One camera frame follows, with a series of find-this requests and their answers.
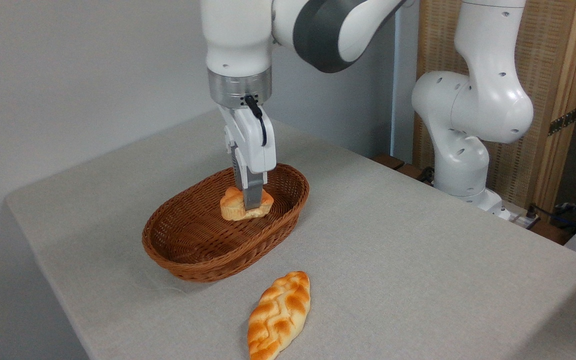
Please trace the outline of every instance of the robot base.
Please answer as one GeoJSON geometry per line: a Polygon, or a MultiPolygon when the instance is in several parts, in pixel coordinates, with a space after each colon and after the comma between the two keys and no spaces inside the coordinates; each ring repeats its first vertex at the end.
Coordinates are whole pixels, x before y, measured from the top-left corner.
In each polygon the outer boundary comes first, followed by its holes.
{"type": "Polygon", "coordinates": [[[503,205],[501,197],[494,191],[484,189],[481,193],[473,196],[455,196],[466,203],[476,205],[479,209],[496,215],[506,221],[510,220],[511,213],[503,205]]]}

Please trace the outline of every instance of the gray tablecloth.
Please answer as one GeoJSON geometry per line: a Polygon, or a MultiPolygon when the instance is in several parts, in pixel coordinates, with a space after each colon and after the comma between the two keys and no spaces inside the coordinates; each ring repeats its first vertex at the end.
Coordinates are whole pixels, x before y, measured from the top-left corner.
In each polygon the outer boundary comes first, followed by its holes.
{"type": "Polygon", "coordinates": [[[141,232],[230,166],[217,111],[6,201],[92,360],[248,358],[247,319],[306,271],[311,311],[281,360],[576,359],[576,253],[369,159],[274,122],[311,190],[295,230],[212,284],[170,275],[141,232]]]}

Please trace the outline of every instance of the brown wicker basket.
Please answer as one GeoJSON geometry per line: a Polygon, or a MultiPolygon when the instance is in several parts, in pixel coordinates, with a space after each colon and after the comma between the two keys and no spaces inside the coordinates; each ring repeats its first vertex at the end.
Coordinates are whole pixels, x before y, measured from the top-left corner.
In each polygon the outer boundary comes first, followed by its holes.
{"type": "Polygon", "coordinates": [[[234,185],[233,169],[227,168],[163,203],[143,229],[146,253],[183,280],[208,283],[228,278],[288,237],[309,193],[302,173],[277,164],[263,185],[274,198],[270,213],[228,221],[222,218],[219,200],[234,185]]]}

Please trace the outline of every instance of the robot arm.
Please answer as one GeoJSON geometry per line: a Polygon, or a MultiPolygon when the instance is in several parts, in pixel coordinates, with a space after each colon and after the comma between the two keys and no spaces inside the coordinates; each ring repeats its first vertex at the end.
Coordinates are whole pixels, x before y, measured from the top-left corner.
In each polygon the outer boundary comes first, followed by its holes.
{"type": "Polygon", "coordinates": [[[405,0],[201,0],[210,96],[226,121],[226,149],[247,210],[258,208],[277,160],[263,103],[272,93],[274,41],[325,73],[354,64],[405,0]]]}
{"type": "Polygon", "coordinates": [[[510,143],[533,120],[519,84],[515,43],[525,0],[464,0],[455,47],[470,77],[433,71],[419,78],[413,107],[434,147],[434,187],[505,217],[501,198],[486,189],[489,153],[480,139],[510,143]]]}

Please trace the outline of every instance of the pastry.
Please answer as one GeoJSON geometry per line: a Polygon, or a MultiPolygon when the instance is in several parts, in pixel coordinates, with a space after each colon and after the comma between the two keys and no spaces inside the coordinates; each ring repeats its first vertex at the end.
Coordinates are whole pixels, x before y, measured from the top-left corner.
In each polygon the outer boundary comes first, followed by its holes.
{"type": "Polygon", "coordinates": [[[250,360],[273,360],[302,332],[311,310],[311,281],[303,271],[277,278],[248,320],[250,360]]]}
{"type": "Polygon", "coordinates": [[[261,205],[256,209],[246,211],[244,207],[244,194],[237,187],[231,186],[226,189],[226,194],[219,201],[222,218],[229,221],[261,218],[270,212],[275,200],[264,189],[261,190],[261,205]]]}

